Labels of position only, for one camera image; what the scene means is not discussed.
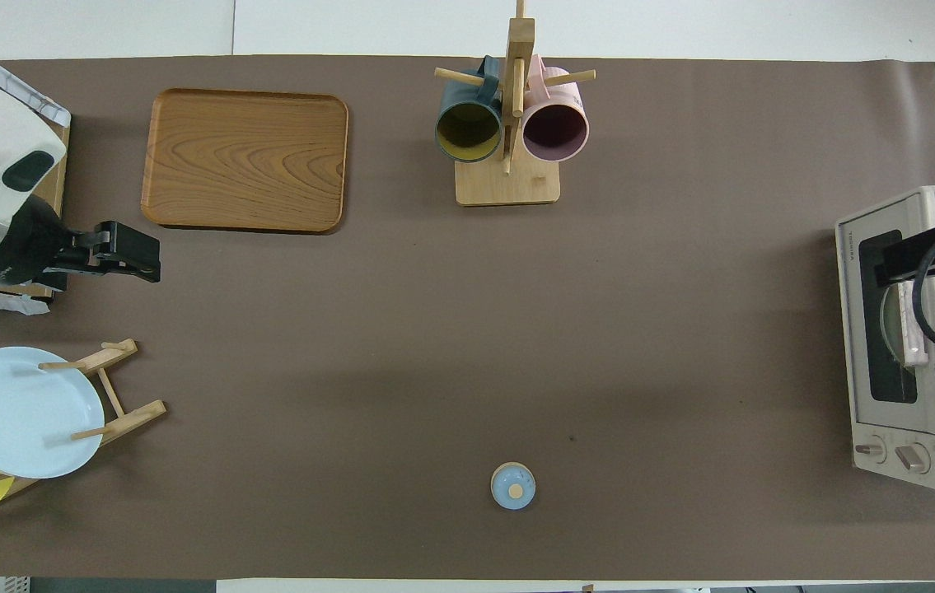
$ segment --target pink mug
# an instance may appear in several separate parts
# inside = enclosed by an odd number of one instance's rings
[[[576,82],[544,86],[544,79],[568,74],[562,68],[544,68],[535,55],[530,62],[530,90],[523,96],[522,141],[542,161],[566,161],[588,142],[581,90]]]

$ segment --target brown table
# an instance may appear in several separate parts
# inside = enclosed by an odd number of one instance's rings
[[[550,206],[463,209],[432,143],[448,58],[11,63],[75,114],[65,218],[162,241],[0,346],[136,338],[170,413],[0,506],[0,574],[935,579],[935,492],[852,469],[832,226],[935,184],[932,64],[598,68]],[[138,210],[170,86],[342,97],[330,236]],[[501,462],[539,494],[509,513]]]

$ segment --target wooden board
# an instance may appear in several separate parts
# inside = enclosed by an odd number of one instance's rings
[[[329,231],[343,216],[347,120],[330,95],[163,91],[141,210],[165,226]]]
[[[558,162],[542,161],[516,138],[512,173],[504,174],[504,161],[497,150],[480,162],[456,163],[456,203],[460,206],[510,206],[515,203],[552,203],[559,199]]]
[[[61,138],[61,142],[64,142],[64,146],[68,147],[68,139],[71,137],[71,128],[62,128],[60,125],[54,124],[53,121],[45,118],[42,120],[49,125],[50,130],[53,130],[54,133]],[[39,181],[39,184],[35,187],[35,191],[31,192],[48,203],[57,213],[58,217],[60,217],[61,207],[64,203],[64,173],[67,166],[67,157],[62,158],[61,161],[54,166],[52,171],[46,173],[46,176]],[[0,286],[0,292],[26,294],[29,297],[41,297],[41,299],[52,299],[54,295],[53,290],[37,285]]]

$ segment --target brown rectangular tray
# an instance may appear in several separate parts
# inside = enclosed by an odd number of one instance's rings
[[[330,95],[163,91],[141,210],[163,226],[329,231],[343,216],[347,121]]]

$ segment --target white floor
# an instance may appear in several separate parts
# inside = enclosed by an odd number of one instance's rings
[[[0,0],[0,59],[501,55],[513,5],[513,0]],[[527,15],[536,18],[536,50],[553,56],[935,62],[933,0],[535,0],[528,2]],[[218,589],[512,593],[580,590],[587,583],[250,579],[220,581]],[[596,582],[596,589],[718,585],[760,583],[608,581]]]

